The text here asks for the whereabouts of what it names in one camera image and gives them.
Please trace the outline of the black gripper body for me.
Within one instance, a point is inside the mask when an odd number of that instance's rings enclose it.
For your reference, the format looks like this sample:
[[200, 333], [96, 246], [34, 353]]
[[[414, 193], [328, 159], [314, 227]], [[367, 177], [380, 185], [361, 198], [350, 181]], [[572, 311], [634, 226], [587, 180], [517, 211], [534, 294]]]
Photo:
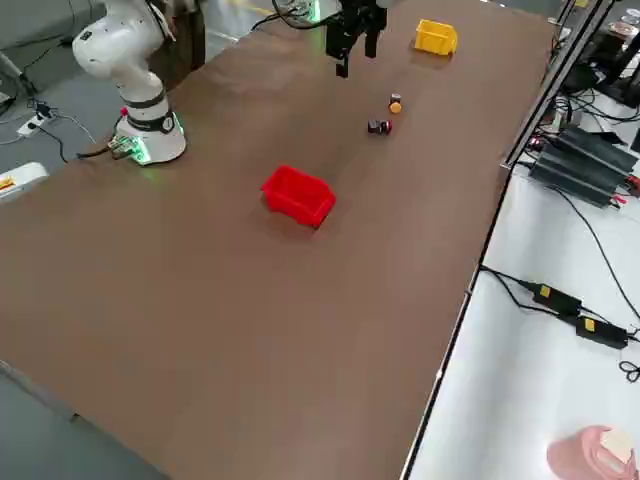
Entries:
[[376, 0], [344, 0], [340, 2], [341, 23], [348, 31], [384, 30], [387, 5]]

